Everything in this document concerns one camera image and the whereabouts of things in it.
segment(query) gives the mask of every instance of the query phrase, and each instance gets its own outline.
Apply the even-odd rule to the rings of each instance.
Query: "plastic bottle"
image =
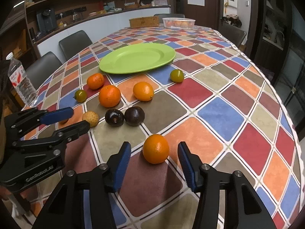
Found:
[[[7,74],[12,82],[13,87],[23,102],[27,106],[33,107],[38,100],[38,96],[36,89],[26,75],[22,63],[19,60],[14,59],[12,52],[7,55],[6,59],[11,60]]]

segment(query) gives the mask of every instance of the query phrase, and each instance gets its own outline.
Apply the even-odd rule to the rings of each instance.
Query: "chair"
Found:
[[[229,41],[231,41],[234,45],[236,45],[237,48],[240,47],[247,35],[244,30],[241,30],[240,28],[225,22],[223,22],[222,25],[219,27],[219,32]]]
[[[71,59],[91,44],[91,39],[83,30],[73,33],[59,42],[59,46],[63,51],[66,60]]]
[[[159,23],[163,23],[163,18],[185,18],[184,14],[155,14],[159,16]]]
[[[61,67],[61,61],[53,52],[48,52],[26,69],[26,74],[37,90],[48,77]]]

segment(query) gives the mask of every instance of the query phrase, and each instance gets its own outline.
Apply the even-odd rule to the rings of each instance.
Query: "green plate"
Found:
[[[172,61],[175,50],[163,44],[141,43],[119,48],[100,61],[100,69],[110,74],[128,74],[158,68]]]

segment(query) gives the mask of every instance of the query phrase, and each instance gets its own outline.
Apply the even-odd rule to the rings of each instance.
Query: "bottle cap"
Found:
[[[11,60],[14,57],[13,53],[9,53],[6,57],[6,60]]]

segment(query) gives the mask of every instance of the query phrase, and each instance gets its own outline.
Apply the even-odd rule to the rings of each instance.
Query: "table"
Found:
[[[88,89],[86,80],[100,71],[98,60],[105,55],[143,42],[167,44],[176,50],[176,57],[172,63],[146,73],[104,74],[105,84],[116,85],[122,92],[117,109],[140,106],[145,111],[142,125],[130,127],[125,123],[112,128],[105,122],[106,109],[99,104],[99,90]],[[181,84],[169,79],[170,72],[177,68],[185,74]],[[139,102],[133,96],[133,86],[139,81],[154,88],[151,102]],[[78,89],[87,91],[85,103],[73,99]],[[38,94],[39,109],[73,107],[74,116],[65,126],[80,121],[89,110],[101,119],[88,134],[68,144],[66,167],[32,188],[36,215],[67,170],[92,170],[117,153],[123,141],[132,145],[132,157],[121,190],[110,195],[118,228],[192,228],[199,197],[184,181],[177,159],[180,141],[186,141],[192,153],[219,171],[241,170],[278,228],[288,227],[302,207],[304,165],[285,107],[259,69],[210,28],[120,30],[66,62],[45,81]],[[61,127],[41,125],[25,139],[50,136]],[[141,153],[143,142],[154,133],[164,135],[170,145],[169,158],[159,165],[147,163]],[[88,192],[84,197],[87,210]],[[221,192],[218,228],[223,228],[223,223]]]

